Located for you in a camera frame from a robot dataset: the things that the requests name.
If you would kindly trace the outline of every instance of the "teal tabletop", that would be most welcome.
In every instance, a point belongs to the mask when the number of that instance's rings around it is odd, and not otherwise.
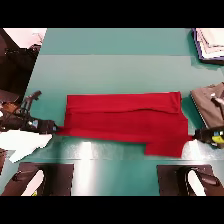
[[[223,69],[197,59],[190,29],[48,29],[26,94],[41,90],[31,114],[63,125],[67,94],[180,91],[189,134],[203,126],[192,89],[223,81]],[[22,162],[74,164],[72,195],[159,195],[158,164],[211,164],[224,183],[224,151],[188,142],[182,158],[145,156],[145,145],[53,136]],[[0,193],[19,162],[8,158]]]

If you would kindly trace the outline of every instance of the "red cloth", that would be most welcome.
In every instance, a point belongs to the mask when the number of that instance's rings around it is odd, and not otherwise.
[[[146,144],[146,155],[181,157],[188,121],[180,92],[68,95],[59,135]]]

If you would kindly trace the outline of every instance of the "red towel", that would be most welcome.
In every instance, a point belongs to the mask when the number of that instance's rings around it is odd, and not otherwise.
[[[146,144],[146,155],[181,157],[188,122],[180,92],[68,95],[59,135]]]

